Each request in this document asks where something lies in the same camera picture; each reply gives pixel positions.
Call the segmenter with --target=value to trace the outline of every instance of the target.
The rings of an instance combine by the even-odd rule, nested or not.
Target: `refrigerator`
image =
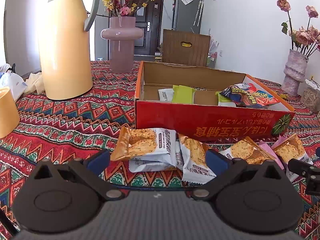
[[[201,19],[199,26],[197,26],[199,15],[195,25],[193,25],[196,18],[199,1],[200,0],[193,0],[185,5],[182,0],[174,0],[172,30],[191,32],[195,34],[200,33]]]

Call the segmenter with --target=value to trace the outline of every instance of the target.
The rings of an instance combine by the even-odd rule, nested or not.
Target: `table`
[[[20,124],[7,137],[0,139],[0,202],[1,210],[15,223],[11,205],[36,163],[50,158],[53,163],[62,164],[73,158],[88,158],[102,148],[113,149],[122,126],[134,128],[134,92],[139,62],[127,74],[109,71],[108,62],[93,61],[93,88],[81,97],[51,101],[45,94],[29,94],[17,101]],[[275,91],[277,83],[260,80]],[[320,124],[315,114],[290,97],[288,102],[296,109],[286,135],[297,133],[305,150],[320,166],[315,150],[320,147]],[[276,138],[267,138],[272,143]],[[230,147],[232,138],[211,142],[217,150]],[[128,162],[110,162],[100,174],[104,180],[125,187],[168,188],[193,187],[181,181],[181,171],[131,173]],[[306,239],[320,239],[319,217],[320,197],[304,194],[305,180],[298,178],[295,189],[301,195],[305,212],[296,232]],[[0,240],[10,235],[0,227]]]

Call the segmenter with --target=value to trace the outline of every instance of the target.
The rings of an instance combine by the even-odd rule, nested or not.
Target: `red cardboard box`
[[[216,91],[253,83],[280,100],[269,109],[218,106]],[[194,104],[159,101],[159,89],[184,85],[195,88]],[[135,92],[136,128],[167,128],[199,141],[218,138],[252,139],[278,136],[287,129],[295,110],[274,91],[244,73],[200,66],[141,62]]]

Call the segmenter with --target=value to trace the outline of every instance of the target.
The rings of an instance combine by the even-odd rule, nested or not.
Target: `thermos handle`
[[[90,16],[84,21],[84,31],[88,32],[97,15],[100,0],[93,0]]]

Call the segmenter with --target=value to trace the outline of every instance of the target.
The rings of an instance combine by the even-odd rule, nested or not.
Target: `marbled ceramic vase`
[[[288,61],[285,64],[285,78],[281,89],[291,96],[298,95],[298,88],[301,82],[305,81],[305,73],[308,65],[308,58],[301,52],[290,49]]]
[[[113,73],[127,73],[133,68],[134,40],[143,36],[143,30],[135,25],[135,17],[111,17],[110,28],[101,32],[103,39],[110,40],[110,70]]]

